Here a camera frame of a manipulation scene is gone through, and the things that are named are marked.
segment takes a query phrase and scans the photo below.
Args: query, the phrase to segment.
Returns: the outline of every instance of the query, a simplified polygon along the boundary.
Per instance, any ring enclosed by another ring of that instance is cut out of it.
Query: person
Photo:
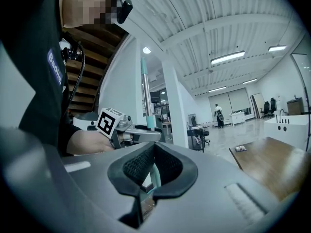
[[[59,42],[62,27],[94,24],[111,13],[117,0],[11,0],[9,6],[5,1],[1,18],[6,23],[1,25],[0,44],[35,91],[19,128],[65,155],[112,151],[103,134],[82,131],[62,116],[66,114],[69,86]],[[17,11],[15,7],[21,5],[22,11]]]
[[[218,129],[224,127],[224,121],[219,119],[219,116],[223,114],[223,109],[218,106],[218,104],[215,104],[215,110],[214,110],[214,117],[217,115],[217,123],[218,123]]]

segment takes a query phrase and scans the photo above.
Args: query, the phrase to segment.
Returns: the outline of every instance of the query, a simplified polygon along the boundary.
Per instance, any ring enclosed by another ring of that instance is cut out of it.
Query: wooden table
[[[166,125],[166,133],[167,135],[171,134],[169,133],[169,125],[172,126],[171,122],[162,122],[162,126]]]
[[[266,186],[281,201],[300,190],[311,166],[311,155],[270,137],[241,144],[247,151],[229,148],[238,166]]]

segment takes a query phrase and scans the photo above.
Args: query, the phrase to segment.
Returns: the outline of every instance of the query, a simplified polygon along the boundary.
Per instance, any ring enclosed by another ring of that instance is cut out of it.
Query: faucet
[[[283,109],[280,110],[280,116],[279,116],[279,118],[280,118],[280,123],[281,123],[281,112],[282,112],[282,111],[285,112]]]

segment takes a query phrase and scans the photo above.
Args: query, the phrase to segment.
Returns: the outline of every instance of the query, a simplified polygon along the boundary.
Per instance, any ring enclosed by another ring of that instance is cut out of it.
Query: black shirt
[[[67,117],[62,118],[69,89],[59,46],[59,0],[18,1],[17,8],[2,8],[8,25],[1,29],[1,40],[17,69],[35,90],[19,128],[66,152],[70,137],[79,128],[68,124]]]

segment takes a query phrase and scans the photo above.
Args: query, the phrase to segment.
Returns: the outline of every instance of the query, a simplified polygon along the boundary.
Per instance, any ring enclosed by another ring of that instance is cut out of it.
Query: small card
[[[242,146],[237,146],[235,147],[236,152],[242,152],[242,151],[247,151],[247,149],[242,145]]]

